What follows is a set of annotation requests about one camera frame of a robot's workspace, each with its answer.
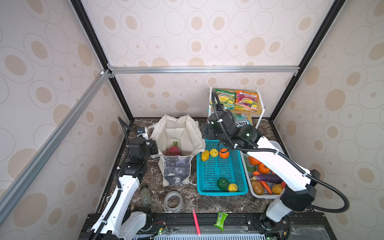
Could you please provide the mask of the pink dragon fruit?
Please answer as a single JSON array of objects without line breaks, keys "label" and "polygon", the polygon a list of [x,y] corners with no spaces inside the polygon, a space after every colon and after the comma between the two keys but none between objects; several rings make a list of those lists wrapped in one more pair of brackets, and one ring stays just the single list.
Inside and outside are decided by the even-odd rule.
[{"label": "pink dragon fruit", "polygon": [[180,156],[181,150],[177,141],[174,141],[172,146],[166,151],[166,156]]}]

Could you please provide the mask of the green yellow snack bag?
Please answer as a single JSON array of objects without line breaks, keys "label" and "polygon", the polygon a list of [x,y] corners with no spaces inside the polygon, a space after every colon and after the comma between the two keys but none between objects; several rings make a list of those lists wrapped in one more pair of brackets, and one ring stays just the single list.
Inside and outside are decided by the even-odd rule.
[{"label": "green yellow snack bag", "polygon": [[236,93],[230,92],[227,90],[219,90],[215,89],[215,92],[217,93],[220,103],[229,110],[235,109],[235,102],[236,102]]}]

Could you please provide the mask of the white canvas grocery bag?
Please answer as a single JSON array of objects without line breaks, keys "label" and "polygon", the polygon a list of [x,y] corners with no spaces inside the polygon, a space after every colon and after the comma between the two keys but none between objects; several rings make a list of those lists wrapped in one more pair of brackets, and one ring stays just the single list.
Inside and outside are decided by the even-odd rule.
[{"label": "white canvas grocery bag", "polygon": [[149,128],[150,139],[156,141],[158,147],[158,153],[152,157],[159,158],[163,186],[188,185],[192,159],[206,148],[199,122],[189,115],[179,118],[164,115]]}]

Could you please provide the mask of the pink orange snack bag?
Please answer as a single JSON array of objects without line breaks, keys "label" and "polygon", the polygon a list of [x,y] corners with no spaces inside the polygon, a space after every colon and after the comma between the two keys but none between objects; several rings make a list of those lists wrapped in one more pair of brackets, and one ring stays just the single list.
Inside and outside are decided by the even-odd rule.
[{"label": "pink orange snack bag", "polygon": [[244,91],[236,91],[235,110],[257,112],[259,95]]}]

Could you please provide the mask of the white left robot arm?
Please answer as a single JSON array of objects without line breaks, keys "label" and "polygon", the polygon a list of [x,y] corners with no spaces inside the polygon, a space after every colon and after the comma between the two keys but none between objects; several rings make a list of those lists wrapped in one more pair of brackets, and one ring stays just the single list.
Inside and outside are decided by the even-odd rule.
[{"label": "white left robot arm", "polygon": [[156,141],[149,139],[146,127],[128,144],[129,159],[117,172],[117,186],[99,218],[88,216],[80,240],[132,240],[141,230],[152,227],[150,208],[137,207],[128,217],[126,212],[147,171],[150,156],[158,153]]}]

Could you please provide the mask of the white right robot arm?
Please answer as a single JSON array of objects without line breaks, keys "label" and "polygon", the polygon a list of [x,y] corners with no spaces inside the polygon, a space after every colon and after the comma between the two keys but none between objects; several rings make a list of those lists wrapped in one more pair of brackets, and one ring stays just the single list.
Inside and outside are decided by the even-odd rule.
[{"label": "white right robot arm", "polygon": [[305,210],[315,199],[311,172],[296,165],[252,125],[237,127],[232,114],[219,111],[202,125],[202,137],[256,158],[286,183],[280,196],[267,207],[264,221],[279,222],[293,211]]}]

